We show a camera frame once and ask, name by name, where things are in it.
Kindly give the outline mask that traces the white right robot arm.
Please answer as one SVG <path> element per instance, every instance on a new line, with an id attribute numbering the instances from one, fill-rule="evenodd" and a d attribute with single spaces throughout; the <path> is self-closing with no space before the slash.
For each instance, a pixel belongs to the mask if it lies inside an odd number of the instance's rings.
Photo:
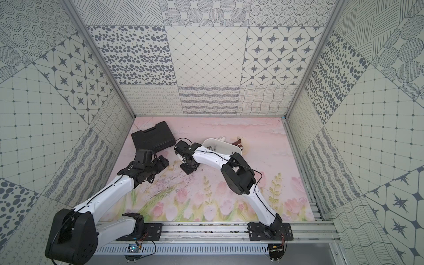
<path id="1" fill-rule="evenodd" d="M 181 169 L 191 174 L 200 165 L 207 165 L 221 172 L 228 187 L 236 194 L 245 197 L 255 211 L 259 222 L 251 227 L 254 233 L 276 236 L 280 233 L 283 224 L 278 213 L 267 203 L 258 188 L 255 178 L 257 171 L 253 170 L 243 156 L 237 152 L 226 155 L 212 151 L 199 143 L 189 145 L 179 141 L 174 146 L 175 154 L 181 159 Z"/>

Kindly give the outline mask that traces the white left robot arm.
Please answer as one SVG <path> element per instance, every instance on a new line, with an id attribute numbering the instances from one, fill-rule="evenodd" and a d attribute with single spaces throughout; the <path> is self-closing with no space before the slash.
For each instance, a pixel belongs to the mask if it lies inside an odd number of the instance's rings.
<path id="1" fill-rule="evenodd" d="M 45 257 L 57 264 L 86 264 L 103 246 L 117 241 L 157 242 L 162 224 L 146 224 L 138 213 L 124 213 L 118 220 L 100 224 L 101 217 L 139 184 L 152 183 L 169 166 L 169 161 L 151 150 L 138 150 L 134 160 L 102 190 L 72 209 L 60 210 L 53 219 Z"/>

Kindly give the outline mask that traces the white plastic storage box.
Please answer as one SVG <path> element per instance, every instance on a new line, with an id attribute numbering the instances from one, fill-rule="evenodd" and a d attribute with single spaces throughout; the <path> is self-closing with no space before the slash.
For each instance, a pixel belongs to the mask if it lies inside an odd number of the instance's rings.
<path id="1" fill-rule="evenodd" d="M 203 142 L 202 145 L 210 151 L 224 155 L 233 155 L 234 153 L 239 153 L 242 155 L 242 150 L 238 146 L 221 141 L 219 139 L 208 138 Z"/>

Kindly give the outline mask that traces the black plastic tool case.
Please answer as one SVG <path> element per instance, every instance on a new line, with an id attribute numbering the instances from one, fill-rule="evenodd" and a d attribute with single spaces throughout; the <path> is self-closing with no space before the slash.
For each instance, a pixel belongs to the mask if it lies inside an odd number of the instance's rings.
<path id="1" fill-rule="evenodd" d="M 176 138 L 165 121 L 152 128 L 134 132 L 131 138 L 136 150 L 151 150 L 156 153 L 176 143 Z"/>

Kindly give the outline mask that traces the maroon faucet valve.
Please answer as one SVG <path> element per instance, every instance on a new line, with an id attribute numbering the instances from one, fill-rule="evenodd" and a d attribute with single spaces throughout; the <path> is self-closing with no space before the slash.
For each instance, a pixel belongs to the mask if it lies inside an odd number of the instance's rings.
<path id="1" fill-rule="evenodd" d="M 239 147 L 240 149 L 243 149 L 242 140 L 241 140 L 240 137 L 238 137 L 237 140 L 232 143 L 232 145 L 235 145 L 235 146 Z"/>

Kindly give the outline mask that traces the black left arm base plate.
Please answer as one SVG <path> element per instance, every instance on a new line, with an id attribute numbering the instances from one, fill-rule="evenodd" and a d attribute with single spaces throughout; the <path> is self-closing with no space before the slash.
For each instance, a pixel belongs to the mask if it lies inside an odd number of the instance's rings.
<path id="1" fill-rule="evenodd" d="M 122 236 L 118 238 L 117 241 L 159 241 L 161 237 L 162 226 L 162 223 L 136 224 L 134 231 L 131 234 Z"/>

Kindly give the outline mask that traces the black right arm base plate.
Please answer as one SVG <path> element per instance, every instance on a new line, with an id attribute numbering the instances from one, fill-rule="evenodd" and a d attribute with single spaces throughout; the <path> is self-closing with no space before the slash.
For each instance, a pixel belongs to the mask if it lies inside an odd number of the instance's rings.
<path id="1" fill-rule="evenodd" d="M 247 224 L 249 239 L 251 241 L 293 241 L 294 236 L 289 223 L 275 223 L 266 226 L 262 223 L 249 222 Z"/>

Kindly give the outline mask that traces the aluminium mounting rail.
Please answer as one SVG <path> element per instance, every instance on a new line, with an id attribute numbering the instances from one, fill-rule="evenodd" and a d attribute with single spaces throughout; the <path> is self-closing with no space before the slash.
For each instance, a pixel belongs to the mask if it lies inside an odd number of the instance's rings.
<path id="1" fill-rule="evenodd" d="M 160 243 L 340 243 L 331 221 L 294 221 L 256 237 L 248 221 L 163 221 Z"/>

